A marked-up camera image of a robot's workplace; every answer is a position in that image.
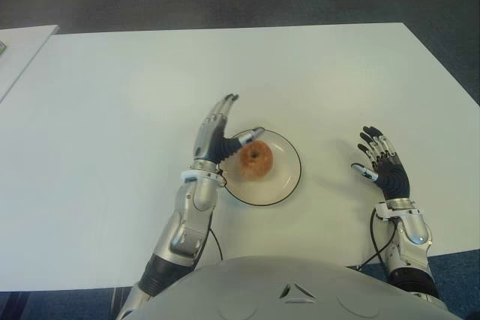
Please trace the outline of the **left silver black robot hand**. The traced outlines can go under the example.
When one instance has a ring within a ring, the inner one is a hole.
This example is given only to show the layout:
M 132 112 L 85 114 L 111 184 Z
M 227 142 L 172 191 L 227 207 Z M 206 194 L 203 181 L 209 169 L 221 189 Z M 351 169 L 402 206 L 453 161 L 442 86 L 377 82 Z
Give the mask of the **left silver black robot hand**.
M 219 164 L 252 143 L 265 131 L 263 127 L 255 127 L 239 137 L 225 137 L 228 114 L 238 98 L 237 94 L 226 95 L 207 114 L 196 135 L 193 147 L 194 160 Z

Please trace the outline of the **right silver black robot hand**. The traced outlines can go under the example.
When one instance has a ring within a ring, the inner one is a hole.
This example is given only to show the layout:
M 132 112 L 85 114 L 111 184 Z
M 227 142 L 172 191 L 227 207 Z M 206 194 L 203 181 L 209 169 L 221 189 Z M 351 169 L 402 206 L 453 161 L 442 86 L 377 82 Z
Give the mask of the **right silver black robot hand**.
M 363 143 L 358 149 L 365 154 L 371 167 L 352 163 L 351 168 L 381 189 L 385 200 L 408 199 L 410 182 L 393 144 L 373 126 L 364 126 L 359 134 Z

